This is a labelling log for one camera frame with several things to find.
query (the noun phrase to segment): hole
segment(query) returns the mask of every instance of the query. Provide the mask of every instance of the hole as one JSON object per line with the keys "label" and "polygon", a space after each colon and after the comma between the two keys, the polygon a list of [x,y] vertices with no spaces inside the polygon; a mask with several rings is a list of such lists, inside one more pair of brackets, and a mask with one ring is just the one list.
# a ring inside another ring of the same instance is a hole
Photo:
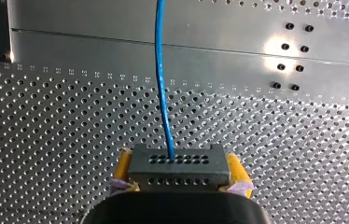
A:
{"label": "hole", "polygon": [[308,52],[309,51],[309,47],[308,46],[302,46],[302,47],[300,47],[300,51],[302,51],[302,52]]}
{"label": "hole", "polygon": [[282,64],[282,63],[279,63],[278,65],[277,65],[277,69],[279,69],[279,70],[285,70],[285,68],[286,68],[286,66],[284,65],[284,64]]}
{"label": "hole", "polygon": [[286,24],[286,29],[287,29],[287,30],[292,30],[292,29],[294,29],[294,23],[288,22],[288,23]]}
{"label": "hole", "polygon": [[312,32],[313,30],[314,30],[314,27],[312,25],[305,26],[305,31],[306,32]]}
{"label": "hole", "polygon": [[283,44],[282,45],[282,49],[283,50],[288,50],[290,48],[290,46],[288,44]]}

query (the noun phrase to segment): perforated metal panel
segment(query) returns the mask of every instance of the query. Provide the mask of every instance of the perforated metal panel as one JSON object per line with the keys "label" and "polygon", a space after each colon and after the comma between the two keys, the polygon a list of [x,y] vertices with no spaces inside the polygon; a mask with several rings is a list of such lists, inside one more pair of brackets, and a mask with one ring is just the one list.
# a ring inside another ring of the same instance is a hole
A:
{"label": "perforated metal panel", "polygon": [[[10,2],[19,63],[0,63],[0,223],[78,223],[106,196],[118,147],[164,148],[155,1],[68,4]],[[176,147],[237,153],[273,223],[349,223],[346,13],[345,1],[168,1]]]}

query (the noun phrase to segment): perforated metal sheet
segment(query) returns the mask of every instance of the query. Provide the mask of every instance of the perforated metal sheet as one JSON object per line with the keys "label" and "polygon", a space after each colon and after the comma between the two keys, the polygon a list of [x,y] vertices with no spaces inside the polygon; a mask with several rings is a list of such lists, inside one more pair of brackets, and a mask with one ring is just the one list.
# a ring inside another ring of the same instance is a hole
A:
{"label": "perforated metal sheet", "polygon": [[[0,224],[78,223],[105,197],[117,147],[164,147],[155,1],[9,3],[11,27],[33,32],[12,32],[21,63],[0,64]],[[176,146],[239,154],[273,223],[349,223],[349,1],[317,3],[171,0],[165,11]]]}
{"label": "perforated metal sheet", "polygon": [[[77,222],[104,198],[117,147],[163,146],[157,91],[32,70],[0,64],[0,223]],[[176,146],[239,154],[274,223],[349,223],[349,105],[168,95]]]}

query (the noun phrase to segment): black hole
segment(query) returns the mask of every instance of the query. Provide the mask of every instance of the black hole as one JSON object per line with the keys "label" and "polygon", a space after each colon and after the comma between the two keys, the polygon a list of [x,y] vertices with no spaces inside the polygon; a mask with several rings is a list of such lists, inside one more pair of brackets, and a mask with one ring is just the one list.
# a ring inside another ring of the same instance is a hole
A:
{"label": "black hole", "polygon": [[300,47],[300,51],[302,51],[302,52],[308,52],[308,51],[309,51],[309,47],[307,47],[307,46],[302,46],[302,47]]}
{"label": "black hole", "polygon": [[292,30],[292,29],[294,29],[294,24],[291,23],[291,22],[288,22],[288,23],[286,24],[286,29],[287,29],[287,30]]}
{"label": "black hole", "polygon": [[297,66],[296,66],[296,70],[297,70],[298,72],[303,72],[303,69],[304,69],[304,67],[303,67],[302,65],[297,65]]}
{"label": "black hole", "polygon": [[305,26],[305,31],[306,32],[312,32],[313,30],[314,30],[314,27],[312,25]]}
{"label": "black hole", "polygon": [[286,68],[286,66],[284,64],[282,64],[282,63],[279,63],[277,65],[277,69],[279,69],[279,70],[285,70],[285,68]]}
{"label": "black hole", "polygon": [[282,49],[284,50],[288,50],[290,48],[290,46],[288,44],[283,44],[282,45]]}
{"label": "black hole", "polygon": [[273,82],[272,87],[274,87],[275,89],[280,89],[282,88],[282,85],[278,82]]}
{"label": "black hole", "polygon": [[300,90],[300,86],[299,86],[299,85],[292,85],[292,86],[291,86],[291,90],[293,90],[293,91],[299,91],[299,90]]}

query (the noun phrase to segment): blue cable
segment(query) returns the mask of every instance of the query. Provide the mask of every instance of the blue cable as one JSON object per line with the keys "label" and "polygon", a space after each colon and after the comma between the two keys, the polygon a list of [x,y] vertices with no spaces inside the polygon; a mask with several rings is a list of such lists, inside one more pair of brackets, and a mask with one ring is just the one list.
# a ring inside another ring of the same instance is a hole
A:
{"label": "blue cable", "polygon": [[165,8],[165,0],[158,0],[157,4],[157,18],[155,20],[155,64],[158,82],[158,93],[161,105],[161,114],[163,129],[166,136],[166,146],[168,147],[168,158],[175,158],[174,141],[171,134],[171,126],[168,119],[168,110],[166,105],[166,94],[165,94],[165,78],[163,76],[162,66],[162,24],[163,24],[163,10]]}

